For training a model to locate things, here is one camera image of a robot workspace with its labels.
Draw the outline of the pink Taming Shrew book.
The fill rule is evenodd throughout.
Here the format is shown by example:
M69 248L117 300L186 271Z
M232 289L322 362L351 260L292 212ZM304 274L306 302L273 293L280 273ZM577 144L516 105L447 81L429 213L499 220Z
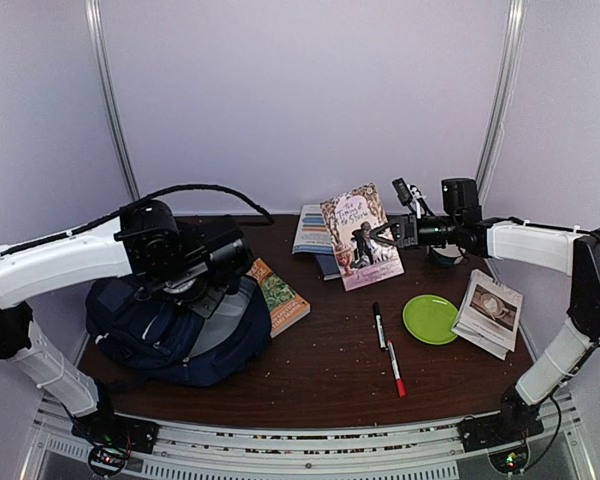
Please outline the pink Taming Shrew book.
M347 292L404 273L398 250L396 256L372 254L371 230L387 222L384 206L373 183L336 195L319 206ZM389 244L393 236L379 235L377 240Z

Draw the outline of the white blue striped booklet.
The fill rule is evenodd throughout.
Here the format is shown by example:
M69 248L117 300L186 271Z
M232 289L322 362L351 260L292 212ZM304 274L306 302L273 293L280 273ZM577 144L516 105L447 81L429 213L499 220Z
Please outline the white blue striped booklet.
M319 205L304 205L296 228L292 253L332 255L331 237Z

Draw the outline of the navy blue backpack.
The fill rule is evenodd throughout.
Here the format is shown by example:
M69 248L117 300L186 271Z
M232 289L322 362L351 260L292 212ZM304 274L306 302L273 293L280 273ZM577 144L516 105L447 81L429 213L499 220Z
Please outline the navy blue backpack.
M168 300L136 298L131 279L100 279L85 300L86 329L101 353L137 376L210 387L266 349L272 321L262 290L248 276L205 318Z

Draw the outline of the white coffee cover notebook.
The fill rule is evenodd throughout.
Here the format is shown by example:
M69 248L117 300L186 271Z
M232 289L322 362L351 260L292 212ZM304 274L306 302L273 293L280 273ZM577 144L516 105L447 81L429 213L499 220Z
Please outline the white coffee cover notebook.
M474 269L451 331L500 360L515 351L523 295Z

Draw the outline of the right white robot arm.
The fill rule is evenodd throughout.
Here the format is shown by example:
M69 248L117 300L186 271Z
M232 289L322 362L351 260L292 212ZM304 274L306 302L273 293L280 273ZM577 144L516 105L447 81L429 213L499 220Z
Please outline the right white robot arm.
M455 245L474 256L532 265L570 280L564 326L516 382L513 399L518 403L493 419L497 438L513 441L531 424L531 413L523 404L542 403L600 347L600 228L485 218L476 182L470 178L442 180L440 214L430 209L418 213L425 203L403 179L394 180L393 187L400 203L411 212L373 228L372 239L399 249Z

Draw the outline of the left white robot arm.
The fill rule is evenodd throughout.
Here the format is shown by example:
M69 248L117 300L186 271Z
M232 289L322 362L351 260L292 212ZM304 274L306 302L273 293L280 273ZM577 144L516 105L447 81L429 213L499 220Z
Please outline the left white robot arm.
M257 295L246 273L253 257L232 220L200 230L179 223L168 205L146 200L110 217L17 245L0 245L0 360L11 361L53 395L103 444L124 424L103 388L42 332L28 300L103 278L134 277L148 295L163 294L210 321L192 354L233 334Z

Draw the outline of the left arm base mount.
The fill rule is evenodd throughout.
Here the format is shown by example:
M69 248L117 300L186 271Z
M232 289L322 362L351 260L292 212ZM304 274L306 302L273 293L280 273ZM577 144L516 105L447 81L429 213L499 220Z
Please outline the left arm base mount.
M151 454L158 438L156 422L116 414L105 406L85 416L65 409L71 433L88 442L87 466L98 477L109 479L121 473L133 453Z

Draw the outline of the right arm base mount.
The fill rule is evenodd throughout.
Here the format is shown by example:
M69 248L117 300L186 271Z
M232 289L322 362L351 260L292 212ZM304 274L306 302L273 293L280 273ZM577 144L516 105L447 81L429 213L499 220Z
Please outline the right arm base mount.
M463 451L484 450L499 474L523 474L533 463L529 440L544 432L539 410L538 405L529 406L511 397L501 403L496 413L466 416L457 424Z

